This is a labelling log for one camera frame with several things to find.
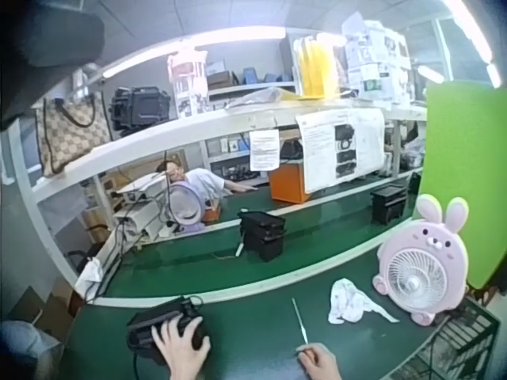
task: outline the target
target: fluorescent light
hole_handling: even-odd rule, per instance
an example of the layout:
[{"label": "fluorescent light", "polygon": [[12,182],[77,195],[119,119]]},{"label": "fluorescent light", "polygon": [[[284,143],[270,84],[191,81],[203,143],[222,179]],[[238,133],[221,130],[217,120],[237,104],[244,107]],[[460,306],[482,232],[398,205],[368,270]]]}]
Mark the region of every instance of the fluorescent light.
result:
[{"label": "fluorescent light", "polygon": [[317,34],[317,40],[342,48],[347,44],[347,38],[341,34],[322,32]]},{"label": "fluorescent light", "polygon": [[491,52],[490,45],[482,34],[481,29],[477,25],[477,22],[471,15],[468,8],[461,0],[444,0],[444,2],[449,10],[451,10],[456,24],[463,30],[465,36],[467,36],[467,38],[474,44],[481,59],[486,63],[490,63],[493,59],[493,53]]},{"label": "fluorescent light", "polygon": [[500,74],[498,73],[498,69],[494,64],[490,64],[486,68],[488,70],[488,75],[490,76],[491,83],[493,84],[493,87],[497,89],[501,86],[501,78]]},{"label": "fluorescent light", "polygon": [[247,40],[281,40],[285,38],[285,36],[285,28],[277,26],[244,26],[200,33],[151,47],[129,59],[126,59],[122,63],[111,67],[106,70],[102,76],[104,78],[111,78],[123,70],[127,70],[133,66],[139,65],[140,63],[149,61],[150,59],[174,53],[180,49],[182,44],[199,47]]},{"label": "fluorescent light", "polygon": [[286,35],[285,28],[280,26],[243,26],[199,33],[190,36],[189,43],[194,46],[204,46],[236,41],[281,40]]},{"label": "fluorescent light", "polygon": [[423,77],[435,83],[442,83],[445,79],[441,73],[437,73],[435,70],[432,70],[427,66],[419,66],[417,68],[417,72]]}]

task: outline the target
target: instruction sheet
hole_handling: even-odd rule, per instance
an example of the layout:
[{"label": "instruction sheet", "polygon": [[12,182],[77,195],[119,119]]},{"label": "instruction sheet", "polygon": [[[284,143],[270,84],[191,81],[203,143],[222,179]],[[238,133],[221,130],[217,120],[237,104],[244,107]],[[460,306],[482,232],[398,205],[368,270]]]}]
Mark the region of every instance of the instruction sheet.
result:
[{"label": "instruction sheet", "polygon": [[334,109],[296,120],[303,143],[306,194],[382,168],[385,126],[380,109]]},{"label": "instruction sheet", "polygon": [[250,132],[250,170],[265,172],[280,166],[280,132],[277,129]]}]

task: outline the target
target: brown handbag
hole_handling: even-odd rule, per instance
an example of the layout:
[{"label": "brown handbag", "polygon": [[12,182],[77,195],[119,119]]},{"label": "brown handbag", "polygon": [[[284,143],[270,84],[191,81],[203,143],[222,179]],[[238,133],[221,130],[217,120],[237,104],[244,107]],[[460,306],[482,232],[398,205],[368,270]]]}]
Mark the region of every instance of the brown handbag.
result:
[{"label": "brown handbag", "polygon": [[61,173],[69,162],[112,140],[102,94],[77,101],[44,99],[36,112],[36,133],[43,175]]}]

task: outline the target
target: ceiling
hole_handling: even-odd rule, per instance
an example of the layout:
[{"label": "ceiling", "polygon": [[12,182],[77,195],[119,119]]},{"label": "ceiling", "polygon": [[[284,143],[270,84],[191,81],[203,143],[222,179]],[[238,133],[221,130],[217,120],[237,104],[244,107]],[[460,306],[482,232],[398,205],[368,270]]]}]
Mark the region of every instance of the ceiling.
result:
[{"label": "ceiling", "polygon": [[[84,10],[105,23],[100,65],[163,40],[234,26],[280,25],[340,32],[341,23],[359,11],[365,19],[380,20],[403,33],[411,57],[435,66],[440,55],[428,20],[448,14],[442,0],[85,0]],[[453,20],[443,23],[442,29],[452,57],[458,57],[453,70],[462,71],[460,76],[468,76],[469,70],[477,76],[476,66],[481,62],[476,62],[470,41]]]}]

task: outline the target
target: fan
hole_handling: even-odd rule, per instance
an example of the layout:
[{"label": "fan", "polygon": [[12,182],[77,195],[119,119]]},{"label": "fan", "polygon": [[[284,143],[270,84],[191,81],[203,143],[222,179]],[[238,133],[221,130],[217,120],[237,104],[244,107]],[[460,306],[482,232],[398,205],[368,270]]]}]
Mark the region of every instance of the fan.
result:
[{"label": "fan", "polygon": [[179,232],[197,232],[204,228],[201,219],[206,204],[197,189],[185,181],[170,185],[170,217],[180,225]]},{"label": "fan", "polygon": [[427,326],[436,313],[455,309],[465,294],[468,255],[457,233],[467,221],[468,205],[462,198],[451,200],[445,222],[433,196],[419,196],[417,210],[423,219],[410,222],[380,246],[373,286]]}]

